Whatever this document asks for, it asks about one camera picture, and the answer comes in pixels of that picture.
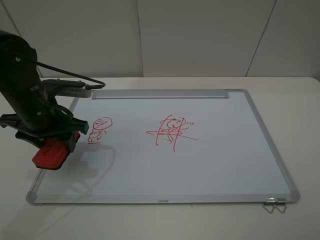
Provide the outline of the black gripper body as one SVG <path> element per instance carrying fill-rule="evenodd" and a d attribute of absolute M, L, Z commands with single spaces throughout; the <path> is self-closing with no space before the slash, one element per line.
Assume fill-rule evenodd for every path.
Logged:
<path fill-rule="evenodd" d="M 0 126 L 17 130 L 15 137 L 24 141 L 67 137 L 75 132 L 86 134 L 89 130 L 87 121 L 75 118 L 73 113 L 63 106 L 19 114 L 3 114 L 0 117 Z"/>

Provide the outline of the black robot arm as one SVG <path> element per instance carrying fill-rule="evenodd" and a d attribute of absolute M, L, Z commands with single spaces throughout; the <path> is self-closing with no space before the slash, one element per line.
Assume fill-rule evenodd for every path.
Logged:
<path fill-rule="evenodd" d="M 3 114 L 0 125 L 11 127 L 17 139 L 37 148 L 50 140 L 58 142 L 72 153 L 89 125 L 77 119 L 55 96 L 60 91 L 85 87 L 82 81 L 47 79 L 41 81 L 37 72 L 37 52 L 21 37 L 0 32 L 0 92 L 14 110 Z"/>

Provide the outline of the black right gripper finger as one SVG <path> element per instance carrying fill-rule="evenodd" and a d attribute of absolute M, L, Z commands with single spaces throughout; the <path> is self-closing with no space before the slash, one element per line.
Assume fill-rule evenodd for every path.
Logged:
<path fill-rule="evenodd" d="M 76 132 L 64 133 L 59 138 L 59 141 L 65 146 L 66 150 L 69 153 L 72 153 L 76 147 L 77 133 Z"/>

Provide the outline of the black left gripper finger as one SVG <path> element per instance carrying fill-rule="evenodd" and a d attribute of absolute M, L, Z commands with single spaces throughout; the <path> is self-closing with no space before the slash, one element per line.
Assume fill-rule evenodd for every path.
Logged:
<path fill-rule="evenodd" d="M 15 134 L 15 138 L 25 141 L 27 143 L 32 144 L 33 146 L 37 147 L 38 149 L 49 149 L 50 147 L 50 142 L 49 142 L 49 137 L 44 136 L 44 135 L 29 135 L 24 132 L 17 132 Z"/>

